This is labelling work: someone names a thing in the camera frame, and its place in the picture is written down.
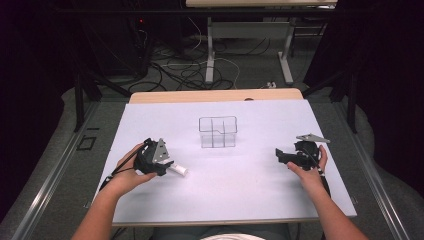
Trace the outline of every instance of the person's left hand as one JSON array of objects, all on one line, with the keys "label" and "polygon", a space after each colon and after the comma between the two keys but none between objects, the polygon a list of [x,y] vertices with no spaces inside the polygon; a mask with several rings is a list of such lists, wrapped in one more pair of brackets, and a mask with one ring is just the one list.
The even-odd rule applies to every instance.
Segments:
[{"label": "person's left hand", "polygon": [[[143,144],[137,144],[131,151],[129,151],[125,156],[118,161],[116,166],[121,165],[133,152],[137,151]],[[156,173],[149,173],[145,175],[138,175],[133,169],[134,159],[137,156],[135,154],[120,170],[125,170],[114,175],[112,180],[104,187],[102,191],[107,191],[115,195],[116,197],[121,197],[133,190],[138,185],[150,181],[154,178]]]}]

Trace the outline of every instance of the black curtain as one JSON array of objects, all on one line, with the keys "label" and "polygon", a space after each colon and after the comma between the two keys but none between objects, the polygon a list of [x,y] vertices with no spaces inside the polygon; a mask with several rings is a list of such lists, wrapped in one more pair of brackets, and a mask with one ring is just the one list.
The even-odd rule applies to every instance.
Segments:
[{"label": "black curtain", "polygon": [[334,101],[347,94],[350,74],[358,76],[357,103],[375,136],[374,159],[424,195],[424,4],[420,1],[340,0],[338,9],[374,7],[361,18],[332,19],[304,82],[330,83]]},{"label": "black curtain", "polygon": [[0,3],[0,220],[43,154],[61,117],[72,74],[42,3]]}]

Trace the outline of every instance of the transparent acrylic box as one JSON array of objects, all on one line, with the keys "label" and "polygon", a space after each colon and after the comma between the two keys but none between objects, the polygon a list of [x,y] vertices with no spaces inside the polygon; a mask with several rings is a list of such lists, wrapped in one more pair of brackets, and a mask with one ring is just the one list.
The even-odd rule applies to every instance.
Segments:
[{"label": "transparent acrylic box", "polygon": [[199,118],[199,132],[202,148],[225,148],[236,146],[237,118]]}]

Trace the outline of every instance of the silver metal bracket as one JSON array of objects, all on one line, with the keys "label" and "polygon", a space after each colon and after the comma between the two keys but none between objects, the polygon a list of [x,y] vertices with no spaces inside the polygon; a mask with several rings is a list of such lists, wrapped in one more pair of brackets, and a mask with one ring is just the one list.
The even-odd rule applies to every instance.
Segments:
[{"label": "silver metal bracket", "polygon": [[297,136],[297,139],[303,140],[303,141],[308,141],[308,142],[325,142],[325,143],[330,143],[330,140],[322,138],[322,137],[318,137],[312,133],[307,134],[307,135],[302,135],[302,136]]},{"label": "silver metal bracket", "polygon": [[153,155],[152,163],[159,163],[169,158],[168,150],[162,138],[159,139],[156,146],[155,154]]}]

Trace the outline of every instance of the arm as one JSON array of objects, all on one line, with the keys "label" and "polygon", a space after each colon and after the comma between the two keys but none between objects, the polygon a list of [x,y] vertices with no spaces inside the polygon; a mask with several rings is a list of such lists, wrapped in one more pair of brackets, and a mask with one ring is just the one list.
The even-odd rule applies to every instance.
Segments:
[{"label": "arm", "polygon": [[[328,159],[327,152],[323,146],[319,149],[321,152],[319,165],[324,171]],[[292,162],[287,166],[299,176],[302,186],[314,203],[327,239],[368,239],[327,194],[316,168],[304,171]]]},{"label": "arm", "polygon": [[[140,146],[140,144],[135,146],[118,162],[117,166]],[[134,159],[135,156],[122,169],[132,168]],[[84,217],[72,239],[108,239],[112,227],[113,214],[119,198],[155,176],[156,173],[138,175],[133,169],[116,174],[97,194],[87,215]]]}]

